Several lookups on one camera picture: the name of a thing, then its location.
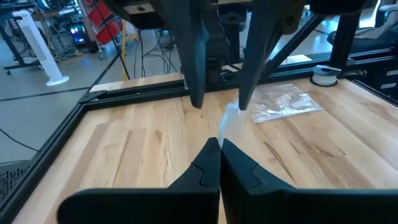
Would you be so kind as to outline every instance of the gray floor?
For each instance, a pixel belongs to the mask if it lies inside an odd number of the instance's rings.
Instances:
[[[336,30],[337,23],[338,18],[328,18],[317,27],[320,32],[315,31],[310,34],[292,55],[330,52],[331,45],[326,41],[327,35],[322,34],[322,32],[329,33]],[[372,23],[372,11],[366,11],[361,20],[361,27],[371,26]],[[245,46],[248,27],[241,33],[241,48]],[[154,33],[147,30],[142,33],[142,36],[144,52],[147,52],[155,45]],[[273,55],[291,37],[292,35],[283,36]],[[127,47],[126,66],[131,78],[134,76],[135,57],[137,57],[136,78],[141,77],[141,49],[138,48],[136,56],[136,45],[135,41],[130,40]],[[8,49],[2,40],[0,40],[0,48]],[[39,68],[13,70],[11,76],[3,75],[4,72],[0,71],[0,129],[5,130],[15,139],[40,149],[77,101],[85,94],[86,90],[52,93],[90,87],[115,57],[116,52],[113,46],[108,46],[106,55],[107,59],[105,60],[99,60],[96,54],[87,54],[83,58],[60,63],[60,70],[64,75],[70,77],[70,81],[53,87],[45,85],[47,77]],[[176,51],[172,52],[171,58],[175,68],[179,70],[180,62]],[[12,65],[12,63],[12,54],[9,50],[0,52],[0,67]],[[144,68],[147,77],[165,73],[161,58],[145,58]],[[123,80],[122,69],[121,61],[117,59],[99,80],[99,83]],[[0,164],[2,162],[31,159],[34,154],[34,151],[14,143],[0,133]]]

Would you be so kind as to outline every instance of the wooden table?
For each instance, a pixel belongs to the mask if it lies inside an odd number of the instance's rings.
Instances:
[[[179,79],[179,74],[95,86],[115,89]],[[300,188],[398,187],[398,109],[341,80],[321,88],[293,82],[324,110],[262,124],[246,119],[239,147]],[[236,90],[90,111],[14,223],[56,223],[65,197],[93,187],[167,187],[188,167],[218,125]],[[225,223],[220,209],[220,223]]]

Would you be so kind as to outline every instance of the wooden tabletop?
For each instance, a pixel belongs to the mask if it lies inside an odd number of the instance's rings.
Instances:
[[[294,84],[324,110],[262,124],[247,116],[239,147],[296,187],[397,188],[398,109],[347,80],[331,88]],[[236,96],[207,93],[201,110],[180,97],[88,112],[14,223],[56,223],[60,202],[82,189],[169,186],[218,135]]]

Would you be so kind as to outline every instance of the clear plastic bag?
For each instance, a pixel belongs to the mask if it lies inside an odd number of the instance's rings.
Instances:
[[[235,145],[240,144],[243,135],[245,111],[239,109],[238,101],[229,103],[220,121],[218,132],[218,144],[223,147],[224,138]]]
[[[249,104],[255,123],[322,109],[292,83],[257,86]]]

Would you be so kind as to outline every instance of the yellow pole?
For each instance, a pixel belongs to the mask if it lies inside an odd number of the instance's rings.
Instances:
[[[123,20],[123,37],[122,37],[122,59],[126,63],[126,21]],[[123,69],[123,80],[127,81],[127,74],[125,69]]]

